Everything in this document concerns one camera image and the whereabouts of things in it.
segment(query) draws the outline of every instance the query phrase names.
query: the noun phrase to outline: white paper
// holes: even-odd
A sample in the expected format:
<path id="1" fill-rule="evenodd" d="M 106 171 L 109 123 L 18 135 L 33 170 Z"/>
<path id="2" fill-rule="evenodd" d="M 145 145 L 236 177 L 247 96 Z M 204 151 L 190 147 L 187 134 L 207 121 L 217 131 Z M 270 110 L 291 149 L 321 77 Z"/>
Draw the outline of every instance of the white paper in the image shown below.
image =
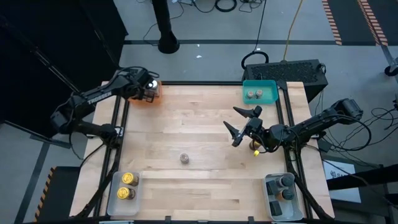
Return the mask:
<path id="1" fill-rule="evenodd" d="M 335 162 L 335 161 L 328 161 L 328 162 L 339 167 L 340 169 L 346 171 L 349 174 L 355 174 L 355 166 L 352 164 L 347 164 L 344 162 Z M 326 180 L 347 175 L 343 171 L 333 167 L 327 162 L 323 162 L 323 169 L 325 170 Z M 357 187 L 352 189 L 344 189 L 344 190 L 330 190 L 329 194 L 332 199 L 361 203 L 361 196 L 359 195 L 359 189 Z"/>

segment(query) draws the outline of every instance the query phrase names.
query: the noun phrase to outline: yellow cable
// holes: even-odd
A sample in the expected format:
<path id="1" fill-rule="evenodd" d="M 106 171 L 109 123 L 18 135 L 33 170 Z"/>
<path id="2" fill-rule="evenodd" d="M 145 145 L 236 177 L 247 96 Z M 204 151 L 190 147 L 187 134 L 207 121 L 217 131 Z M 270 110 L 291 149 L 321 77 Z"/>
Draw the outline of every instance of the yellow cable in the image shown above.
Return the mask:
<path id="1" fill-rule="evenodd" d="M 286 41 L 286 47 L 285 47 L 285 53 L 284 53 L 284 60 L 285 60 L 285 57 L 286 57 L 287 46 L 289 45 L 290 33 L 292 31 L 294 22 L 296 21 L 297 14 L 299 14 L 299 11 L 300 11 L 300 8 L 301 8 L 302 4 L 303 4 L 303 0 L 300 0 L 300 4 L 298 5 L 297 11 L 296 11 L 296 15 L 294 15 L 292 25 L 290 25 L 289 34 L 287 34 L 287 41 Z"/>

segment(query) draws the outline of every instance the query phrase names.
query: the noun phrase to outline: gray floor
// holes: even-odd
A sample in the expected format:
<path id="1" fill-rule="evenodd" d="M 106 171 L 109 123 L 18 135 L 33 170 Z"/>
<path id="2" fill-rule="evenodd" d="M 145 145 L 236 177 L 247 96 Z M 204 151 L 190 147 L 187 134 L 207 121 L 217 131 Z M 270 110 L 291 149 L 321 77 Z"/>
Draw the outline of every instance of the gray floor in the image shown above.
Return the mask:
<path id="1" fill-rule="evenodd" d="M 150 25 L 155 22 L 150 1 L 142 4 L 134 0 L 114 0 L 129 35 L 126 40 L 142 40 Z M 214 0 L 197 0 L 201 9 L 211 7 Z M 289 25 L 294 16 L 299 0 L 267 0 L 266 13 L 261 32 L 263 40 L 285 40 Z M 214 11 L 209 14 L 198 12 L 193 6 L 184 5 L 185 13 L 181 18 L 172 21 L 175 35 L 182 40 L 188 39 L 256 39 L 262 8 L 248 14 L 237 9 L 231 13 Z M 181 8 L 170 3 L 170 14 L 179 15 Z M 159 38 L 155 26 L 147 36 L 148 40 Z M 292 40 L 333 40 L 321 0 L 306 0 L 298 15 L 292 33 Z M 243 70 L 241 59 L 254 48 L 244 44 L 187 44 L 181 45 L 178 52 L 172 55 L 159 53 L 157 47 L 150 45 L 125 45 L 120 59 L 120 66 L 140 65 L 160 74 L 162 80 L 240 80 Z M 267 52 L 271 62 L 282 60 L 284 45 L 259 45 Z M 389 47 L 393 56 L 398 56 L 398 47 Z M 387 61 L 380 47 L 345 47 L 337 45 L 291 45 L 287 60 L 305 60 L 317 58 L 327 66 L 329 85 L 325 88 L 323 107 L 326 108 L 336 100 L 353 98 L 364 110 L 363 120 L 370 118 L 372 108 L 391 109 L 394 94 L 398 91 L 395 78 L 382 74 Z M 253 57 L 248 63 L 261 63 L 261 57 Z M 310 103 L 312 114 L 315 113 L 318 98 Z M 385 136 L 392 129 L 384 130 L 388 121 L 376 121 L 371 126 L 373 141 Z M 353 129 L 351 126 L 331 128 L 337 140 L 344 140 Z M 385 141 L 354 152 L 353 155 L 368 162 L 377 164 L 396 164 L 398 157 L 394 151 L 398 143 L 396 133 Z M 56 136 L 67 141 L 66 136 Z M 366 140 L 363 132 L 353 138 L 346 146 L 358 146 Z M 79 134 L 73 135 L 73 145 L 82 156 L 86 139 Z M 35 166 L 42 143 L 29 139 L 29 135 L 8 125 L 0 126 L 0 178 L 7 185 L 1 186 L 0 216 L 2 223 L 12 223 Z M 35 208 L 44 187 L 45 177 L 52 166 L 78 166 L 80 161 L 71 150 L 51 146 L 45 159 L 42 172 L 30 201 L 25 222 L 33 220 Z M 390 190 L 397 193 L 396 185 Z M 351 221 L 379 223 L 375 217 L 364 217 L 352 212 L 336 211 L 336 214 Z"/>

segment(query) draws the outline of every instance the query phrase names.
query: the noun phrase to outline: wooden table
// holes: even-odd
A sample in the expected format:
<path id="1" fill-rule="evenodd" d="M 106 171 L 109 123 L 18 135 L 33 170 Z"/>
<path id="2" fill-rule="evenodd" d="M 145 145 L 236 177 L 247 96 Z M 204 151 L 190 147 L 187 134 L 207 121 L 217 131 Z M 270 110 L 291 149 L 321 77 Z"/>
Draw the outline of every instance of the wooden table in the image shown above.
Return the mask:
<path id="1" fill-rule="evenodd" d="M 308 119 L 310 110 L 303 84 L 288 83 L 288 87 L 295 122 Z M 281 91 L 280 98 L 287 123 Z M 94 123 L 111 122 L 114 101 L 112 97 L 98 103 Z M 284 151 L 280 148 L 254 157 L 249 138 L 233 147 L 223 121 L 238 129 L 247 121 L 233 106 L 254 107 L 243 104 L 241 86 L 163 86 L 161 105 L 130 104 L 119 170 L 142 170 L 144 191 L 137 215 L 113 218 L 164 220 L 171 215 L 173 220 L 242 221 L 253 216 L 256 221 L 270 220 L 261 179 L 286 171 Z M 262 108 L 263 126 L 277 124 L 275 104 Z M 85 156 L 100 144 L 99 139 L 88 140 Z M 317 146 L 316 141 L 309 144 Z M 80 212 L 98 188 L 104 152 L 98 151 L 83 166 L 70 215 Z M 189 164 L 181 164 L 181 153 L 188 154 Z M 320 153 L 304 148 L 302 161 L 309 191 L 334 217 Z M 301 192 L 296 189 L 305 214 Z M 100 215 L 105 214 L 108 192 L 103 196 Z"/>

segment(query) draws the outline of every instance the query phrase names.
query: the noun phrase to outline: robotic arm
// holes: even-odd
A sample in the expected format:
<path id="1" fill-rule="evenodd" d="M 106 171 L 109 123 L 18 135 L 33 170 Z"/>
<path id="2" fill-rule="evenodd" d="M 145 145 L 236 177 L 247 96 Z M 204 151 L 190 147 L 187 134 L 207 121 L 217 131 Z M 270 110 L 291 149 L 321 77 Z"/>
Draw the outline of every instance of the robotic arm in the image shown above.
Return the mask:
<path id="1" fill-rule="evenodd" d="M 249 121 L 241 131 L 224 121 L 234 139 L 232 146 L 237 147 L 243 136 L 247 135 L 253 139 L 252 149 L 262 145 L 266 152 L 274 152 L 279 146 L 294 146 L 293 144 L 301 146 L 301 144 L 308 142 L 314 134 L 319 134 L 322 137 L 325 135 L 325 129 L 338 123 L 353 124 L 356 120 L 360 120 L 363 114 L 354 100 L 343 99 L 334 103 L 321 114 L 295 126 L 288 127 L 277 124 L 265 129 L 262 127 L 262 119 L 259 119 L 262 111 L 260 106 L 256 106 L 253 110 L 244 110 L 237 107 L 234 107 L 234 109 L 240 115 L 249 118 Z"/>
<path id="2" fill-rule="evenodd" d="M 80 95 L 72 95 L 67 102 L 60 105 L 51 115 L 51 123 L 61 134 L 79 132 L 99 136 L 105 145 L 116 147 L 118 134 L 110 124 L 97 125 L 82 119 L 95 110 L 95 104 L 110 96 L 121 96 L 124 99 L 146 100 L 153 102 L 152 91 L 154 77 L 150 71 L 141 68 L 135 75 L 127 73 L 116 75 L 108 84 L 97 87 Z"/>

